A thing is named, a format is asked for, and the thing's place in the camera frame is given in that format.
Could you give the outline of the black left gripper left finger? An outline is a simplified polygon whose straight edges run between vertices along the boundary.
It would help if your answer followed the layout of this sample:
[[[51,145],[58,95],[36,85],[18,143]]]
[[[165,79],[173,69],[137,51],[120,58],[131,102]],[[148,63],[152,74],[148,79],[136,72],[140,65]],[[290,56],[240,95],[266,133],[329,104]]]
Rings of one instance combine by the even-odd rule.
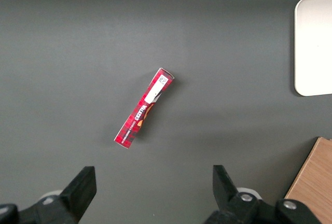
[[[95,167],[85,166],[59,195],[43,197],[21,211],[15,204],[1,204],[1,223],[79,223],[95,194]]]

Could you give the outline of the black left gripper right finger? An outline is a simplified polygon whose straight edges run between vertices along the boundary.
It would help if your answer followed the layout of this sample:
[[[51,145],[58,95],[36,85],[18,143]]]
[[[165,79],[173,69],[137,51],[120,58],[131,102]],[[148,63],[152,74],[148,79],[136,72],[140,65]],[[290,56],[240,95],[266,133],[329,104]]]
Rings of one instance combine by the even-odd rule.
[[[255,191],[239,190],[223,165],[213,166],[212,186],[218,210],[205,223],[320,223],[300,201],[280,199],[272,206]]]

